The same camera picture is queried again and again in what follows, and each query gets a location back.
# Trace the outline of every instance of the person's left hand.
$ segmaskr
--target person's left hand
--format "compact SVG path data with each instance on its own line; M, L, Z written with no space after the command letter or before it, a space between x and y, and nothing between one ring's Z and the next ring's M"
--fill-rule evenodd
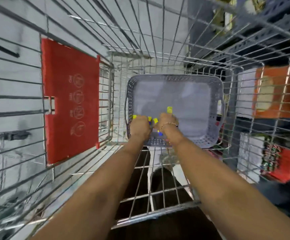
M151 134L151 128L147 116L141 115L133 119L130 125L130 133L131 137L138 136L143 141L146 141Z

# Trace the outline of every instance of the person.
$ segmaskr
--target person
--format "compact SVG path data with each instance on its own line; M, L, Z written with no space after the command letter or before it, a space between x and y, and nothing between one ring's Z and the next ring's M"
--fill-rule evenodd
M215 226L228 240L290 239L290 218L223 162L184 137L176 125L178 121L173 115L162 113L155 126L171 143L184 174L197 191L203 211L199 207L189 208L111 230L115 216L120 219L131 214L130 203L133 201L120 203L123 197L134 197L135 188L143 190L140 194L148 192L147 180L138 181L134 177L147 178L147 173L140 174L134 167L135 163L148 164L149 151L142 149L151 133L147 117L138 116L130 124L128 142L75 191L33 239L221 239ZM143 158L140 164L136 162L138 156ZM152 184L156 186L152 185L151 189L154 191L159 190L161 184L154 180L157 172L164 177L169 173L165 168L155 170ZM179 192L180 203L188 200L185 193ZM165 194L166 204L173 195L170 196ZM144 198L145 201L135 201L134 214L148 212L148 197L140 200ZM154 201L156 209L164 207L161 199Z

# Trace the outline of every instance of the gray plastic basket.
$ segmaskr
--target gray plastic basket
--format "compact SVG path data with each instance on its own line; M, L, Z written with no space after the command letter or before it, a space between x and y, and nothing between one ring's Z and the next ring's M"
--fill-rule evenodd
M159 118L167 107L173 107L173 114L179 120L180 131L201 148L215 145L223 124L225 106L223 83L216 76L204 75L136 75L127 84L125 111L128 100L128 122L133 115ZM216 125L217 104L221 100L222 118ZM170 147L166 137L152 132L146 146Z

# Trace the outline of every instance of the person's right arm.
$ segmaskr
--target person's right arm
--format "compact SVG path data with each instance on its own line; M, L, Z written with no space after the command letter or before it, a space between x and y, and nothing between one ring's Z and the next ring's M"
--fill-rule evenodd
M177 123L177 120L163 113L157 128L161 128L173 146L184 174L197 190L203 209L228 240L290 240L290 218L170 123Z

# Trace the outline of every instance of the hand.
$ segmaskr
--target hand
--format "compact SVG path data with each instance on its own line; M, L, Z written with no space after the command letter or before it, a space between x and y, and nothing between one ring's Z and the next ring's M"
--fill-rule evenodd
M137 116L133 119L130 125L130 133L131 137L138 136L143 141L146 141L151 134L151 128L147 116Z
M178 125L178 120L177 118L172 115L171 113L161 113L161 115L159 116L159 119L158 119L158 123L155 124L154 128L157 129L157 130L161 130L162 133L164 134L164 129L167 128L167 126L164 126L164 125L173 125L173 124L176 124Z

